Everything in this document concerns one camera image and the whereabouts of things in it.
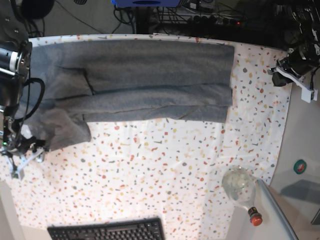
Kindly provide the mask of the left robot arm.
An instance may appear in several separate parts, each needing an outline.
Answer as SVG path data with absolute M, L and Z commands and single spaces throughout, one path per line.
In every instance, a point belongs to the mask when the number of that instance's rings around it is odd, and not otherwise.
M 283 19 L 284 29 L 296 24 L 300 35 L 295 43 L 286 43 L 293 49 L 285 58 L 276 62 L 277 67 L 301 78 L 311 73 L 310 87 L 320 69 L 320 2 L 318 0 L 275 0 L 275 13 Z

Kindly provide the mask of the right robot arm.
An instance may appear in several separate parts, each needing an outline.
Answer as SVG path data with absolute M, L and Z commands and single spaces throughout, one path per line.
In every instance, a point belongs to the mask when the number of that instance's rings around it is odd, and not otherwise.
M 0 153 L 3 156 L 21 156 L 29 149 L 36 151 L 45 141 L 34 136 L 25 138 L 21 131 L 25 120 L 38 109 L 45 84 L 30 76 L 32 43 L 29 42 L 25 21 L 20 16 L 16 1 L 0 2 Z M 40 84 L 40 94 L 32 110 L 16 118 L 24 87 Z

